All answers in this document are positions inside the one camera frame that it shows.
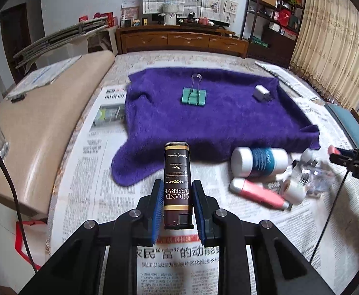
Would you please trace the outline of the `clear pill bottle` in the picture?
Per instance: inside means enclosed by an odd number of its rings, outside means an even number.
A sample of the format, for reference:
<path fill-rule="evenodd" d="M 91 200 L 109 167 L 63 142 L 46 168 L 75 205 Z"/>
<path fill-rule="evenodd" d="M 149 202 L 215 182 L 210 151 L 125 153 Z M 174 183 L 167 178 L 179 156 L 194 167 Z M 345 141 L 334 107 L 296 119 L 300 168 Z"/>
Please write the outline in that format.
<path fill-rule="evenodd" d="M 331 171 L 301 161 L 292 163 L 291 179 L 312 198 L 320 198 L 336 182 L 336 176 Z"/>

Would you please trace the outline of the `brown Grand Reserve lighter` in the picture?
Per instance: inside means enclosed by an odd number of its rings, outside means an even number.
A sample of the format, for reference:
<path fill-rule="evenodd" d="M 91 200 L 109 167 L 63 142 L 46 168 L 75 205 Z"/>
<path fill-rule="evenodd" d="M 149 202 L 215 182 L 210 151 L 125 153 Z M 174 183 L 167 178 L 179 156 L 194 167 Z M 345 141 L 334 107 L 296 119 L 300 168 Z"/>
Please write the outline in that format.
<path fill-rule="evenodd" d="M 192 229 L 193 197 L 188 143 L 165 144 L 163 188 L 164 228 Z"/>

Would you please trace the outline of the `pink white tube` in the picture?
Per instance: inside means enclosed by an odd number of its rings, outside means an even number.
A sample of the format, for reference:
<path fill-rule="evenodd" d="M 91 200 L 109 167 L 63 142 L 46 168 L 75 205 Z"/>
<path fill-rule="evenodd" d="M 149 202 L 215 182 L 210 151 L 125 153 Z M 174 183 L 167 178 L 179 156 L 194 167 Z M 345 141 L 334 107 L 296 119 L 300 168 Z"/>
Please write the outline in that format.
<path fill-rule="evenodd" d="M 289 203 L 282 196 L 244 178 L 234 178 L 230 182 L 229 190 L 243 198 L 273 209 L 287 210 L 289 208 Z"/>

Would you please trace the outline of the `small white tape roll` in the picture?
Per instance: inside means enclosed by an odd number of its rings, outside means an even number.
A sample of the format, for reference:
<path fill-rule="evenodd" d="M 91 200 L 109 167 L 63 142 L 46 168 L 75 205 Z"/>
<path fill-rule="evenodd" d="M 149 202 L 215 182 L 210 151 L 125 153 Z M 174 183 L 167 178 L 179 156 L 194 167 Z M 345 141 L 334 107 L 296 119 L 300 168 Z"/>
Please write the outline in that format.
<path fill-rule="evenodd" d="M 306 198 L 306 189 L 303 185 L 289 178 L 283 182 L 280 194 L 290 204 L 300 205 Z"/>

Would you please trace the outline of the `white blue balm bottle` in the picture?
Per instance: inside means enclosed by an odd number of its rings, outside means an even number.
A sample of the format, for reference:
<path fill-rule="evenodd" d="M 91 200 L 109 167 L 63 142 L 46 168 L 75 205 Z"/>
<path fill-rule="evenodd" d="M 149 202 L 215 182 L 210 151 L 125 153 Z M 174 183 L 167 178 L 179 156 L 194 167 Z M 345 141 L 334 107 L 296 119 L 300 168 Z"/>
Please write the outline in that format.
<path fill-rule="evenodd" d="M 287 170 L 289 156 L 281 148 L 237 147 L 231 157 L 234 177 L 269 177 Z"/>

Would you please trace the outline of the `wooden chair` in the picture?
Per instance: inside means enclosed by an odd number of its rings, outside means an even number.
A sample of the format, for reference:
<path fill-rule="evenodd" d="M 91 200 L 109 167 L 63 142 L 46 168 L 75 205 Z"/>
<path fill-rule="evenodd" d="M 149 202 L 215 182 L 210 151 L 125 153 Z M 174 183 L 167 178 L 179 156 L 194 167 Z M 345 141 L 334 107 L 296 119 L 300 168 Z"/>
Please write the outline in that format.
<path fill-rule="evenodd" d="M 343 107 L 326 103 L 324 107 L 328 110 L 331 116 L 336 120 L 338 125 L 341 127 L 345 136 L 349 140 L 350 144 L 354 148 L 359 147 L 359 122 L 355 119 L 355 116 L 350 111 Z"/>

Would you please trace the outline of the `newspaper under towel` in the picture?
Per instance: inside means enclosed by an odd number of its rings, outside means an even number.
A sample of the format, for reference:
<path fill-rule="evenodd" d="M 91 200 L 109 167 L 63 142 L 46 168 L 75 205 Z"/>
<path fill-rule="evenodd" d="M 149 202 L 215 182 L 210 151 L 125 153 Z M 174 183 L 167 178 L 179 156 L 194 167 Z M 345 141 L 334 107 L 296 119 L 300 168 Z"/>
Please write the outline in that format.
<path fill-rule="evenodd" d="M 99 223 L 115 220 L 136 207 L 151 192 L 157 171 L 130 187 L 121 187 L 111 176 L 111 161 L 125 143 L 123 122 L 104 121 L 103 110 L 123 109 L 125 92 L 105 87 L 97 97 L 78 134 L 53 196 L 50 212 L 51 252 L 89 219 Z M 320 198 L 306 198 L 289 211 L 271 210 L 229 190 L 228 163 L 191 164 L 191 176 L 220 207 L 249 222 L 271 220 L 296 248 L 312 261 L 330 288 L 340 294 L 359 270 L 359 180 L 328 160 L 328 147 L 349 148 L 343 131 L 327 109 L 298 97 L 296 104 L 321 131 L 317 152 L 320 166 L 336 176 L 336 182 Z M 137 251 L 139 294 L 216 294 L 218 248 L 205 248 L 196 230 L 162 231 L 151 248 Z"/>

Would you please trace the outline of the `folded newspaper far side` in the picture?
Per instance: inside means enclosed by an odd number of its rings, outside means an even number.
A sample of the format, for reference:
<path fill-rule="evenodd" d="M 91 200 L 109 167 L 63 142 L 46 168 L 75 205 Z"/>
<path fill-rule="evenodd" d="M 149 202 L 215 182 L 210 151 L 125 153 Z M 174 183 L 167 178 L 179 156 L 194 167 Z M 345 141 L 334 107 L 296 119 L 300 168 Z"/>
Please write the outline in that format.
<path fill-rule="evenodd" d="M 273 76 L 277 77 L 287 87 L 289 87 L 292 91 L 294 91 L 304 99 L 310 101 L 315 101 L 319 99 L 319 96 L 316 92 L 312 91 L 311 88 L 307 87 L 303 82 L 300 81 L 299 78 L 294 77 L 283 68 L 277 65 L 262 63 L 259 61 L 255 61 L 255 64 L 261 67 L 263 70 L 267 71 L 268 73 L 272 74 Z"/>

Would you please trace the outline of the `white USB charger plug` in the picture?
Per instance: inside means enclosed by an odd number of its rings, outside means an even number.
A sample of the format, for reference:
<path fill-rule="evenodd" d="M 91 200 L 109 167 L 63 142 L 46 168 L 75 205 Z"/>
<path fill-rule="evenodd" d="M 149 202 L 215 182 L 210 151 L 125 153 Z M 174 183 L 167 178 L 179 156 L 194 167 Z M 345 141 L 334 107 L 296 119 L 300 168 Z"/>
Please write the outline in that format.
<path fill-rule="evenodd" d="M 262 85 L 256 85 L 253 90 L 253 97 L 259 102 L 270 102 L 271 93 Z"/>

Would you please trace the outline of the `purple towel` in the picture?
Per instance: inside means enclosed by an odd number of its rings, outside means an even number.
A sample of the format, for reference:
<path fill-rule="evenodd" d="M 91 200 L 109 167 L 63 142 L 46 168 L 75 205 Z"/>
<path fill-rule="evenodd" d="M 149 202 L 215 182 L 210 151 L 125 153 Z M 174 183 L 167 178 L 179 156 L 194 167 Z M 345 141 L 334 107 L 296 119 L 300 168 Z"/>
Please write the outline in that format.
<path fill-rule="evenodd" d="M 181 103 L 191 76 L 202 75 L 204 107 Z M 276 77 L 221 69 L 150 68 L 129 77 L 125 100 L 127 141 L 111 163 L 114 181 L 124 187 L 164 167 L 168 142 L 186 142 L 194 161 L 222 163 L 236 147 L 282 148 L 289 153 L 320 148 L 320 131 L 280 87 Z M 270 102 L 253 97 L 256 85 Z"/>

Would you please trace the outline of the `beige curtain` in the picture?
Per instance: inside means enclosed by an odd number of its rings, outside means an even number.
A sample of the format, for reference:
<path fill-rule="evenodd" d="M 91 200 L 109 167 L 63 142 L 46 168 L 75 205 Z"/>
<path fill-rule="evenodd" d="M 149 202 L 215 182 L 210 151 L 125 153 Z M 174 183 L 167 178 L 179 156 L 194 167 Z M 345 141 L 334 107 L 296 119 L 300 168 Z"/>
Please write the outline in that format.
<path fill-rule="evenodd" d="M 350 0 L 306 0 L 290 68 L 359 114 L 359 12 Z"/>

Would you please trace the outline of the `green binder clip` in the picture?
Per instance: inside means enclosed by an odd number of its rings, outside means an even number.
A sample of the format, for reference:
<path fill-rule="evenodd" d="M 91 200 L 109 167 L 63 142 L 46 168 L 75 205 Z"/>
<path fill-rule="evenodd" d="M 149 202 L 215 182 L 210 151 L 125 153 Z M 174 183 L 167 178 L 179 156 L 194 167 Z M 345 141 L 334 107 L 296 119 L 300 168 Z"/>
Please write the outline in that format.
<path fill-rule="evenodd" d="M 198 107 L 204 107 L 206 103 L 207 91 L 200 88 L 202 75 L 195 73 L 191 76 L 191 87 L 183 88 L 181 103 Z"/>

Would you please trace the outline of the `dark shelf unit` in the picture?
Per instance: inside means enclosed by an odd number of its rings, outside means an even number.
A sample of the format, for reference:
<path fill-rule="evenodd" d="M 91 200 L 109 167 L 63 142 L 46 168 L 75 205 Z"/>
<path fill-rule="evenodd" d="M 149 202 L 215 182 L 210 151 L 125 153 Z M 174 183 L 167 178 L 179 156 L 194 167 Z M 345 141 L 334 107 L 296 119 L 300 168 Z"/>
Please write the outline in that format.
<path fill-rule="evenodd" d="M 288 68 L 303 21 L 306 0 L 246 0 L 241 37 L 246 55 Z"/>

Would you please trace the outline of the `wooden TV cabinet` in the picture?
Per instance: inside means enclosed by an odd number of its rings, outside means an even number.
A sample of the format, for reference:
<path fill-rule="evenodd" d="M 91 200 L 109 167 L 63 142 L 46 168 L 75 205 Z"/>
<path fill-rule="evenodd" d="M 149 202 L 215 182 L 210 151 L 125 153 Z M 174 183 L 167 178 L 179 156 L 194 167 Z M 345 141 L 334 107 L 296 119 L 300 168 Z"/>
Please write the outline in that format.
<path fill-rule="evenodd" d="M 225 29 L 190 25 L 145 25 L 116 30 L 118 54 L 138 51 L 186 50 L 245 58 L 249 42 Z"/>

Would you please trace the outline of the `white vase on cabinet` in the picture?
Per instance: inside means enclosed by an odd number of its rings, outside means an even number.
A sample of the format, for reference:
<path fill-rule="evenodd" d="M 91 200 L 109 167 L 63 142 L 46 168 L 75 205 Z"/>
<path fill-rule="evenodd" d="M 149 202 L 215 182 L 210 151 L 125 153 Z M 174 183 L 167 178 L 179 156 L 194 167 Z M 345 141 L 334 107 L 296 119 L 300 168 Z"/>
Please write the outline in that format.
<path fill-rule="evenodd" d="M 179 5 L 177 3 L 164 3 L 163 13 L 164 25 L 176 25 L 177 24 L 177 13 L 179 11 Z"/>

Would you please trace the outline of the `stacked cardboard sheets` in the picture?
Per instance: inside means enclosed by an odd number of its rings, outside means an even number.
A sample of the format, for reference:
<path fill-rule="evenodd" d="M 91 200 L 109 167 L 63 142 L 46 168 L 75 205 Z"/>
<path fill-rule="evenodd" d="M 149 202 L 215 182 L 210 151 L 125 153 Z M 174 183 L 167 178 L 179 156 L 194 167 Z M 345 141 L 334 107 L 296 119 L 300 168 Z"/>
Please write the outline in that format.
<path fill-rule="evenodd" d="M 108 17 L 98 17 L 76 23 L 47 35 L 14 55 L 13 58 L 17 63 L 16 69 L 25 65 L 31 66 L 43 54 L 58 49 L 67 43 L 73 43 L 81 38 L 88 38 L 90 35 L 96 34 L 107 27 Z"/>

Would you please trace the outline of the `newspapers on wall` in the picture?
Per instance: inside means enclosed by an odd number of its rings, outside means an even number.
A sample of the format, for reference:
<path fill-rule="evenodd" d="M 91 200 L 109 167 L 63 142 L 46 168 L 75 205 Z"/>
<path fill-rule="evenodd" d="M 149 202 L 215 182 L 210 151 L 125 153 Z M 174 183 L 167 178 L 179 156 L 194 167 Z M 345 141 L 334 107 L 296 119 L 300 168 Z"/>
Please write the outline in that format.
<path fill-rule="evenodd" d="M 232 24 L 237 15 L 239 0 L 143 0 L 144 14 L 175 13 L 187 17 L 206 17 L 211 21 Z"/>

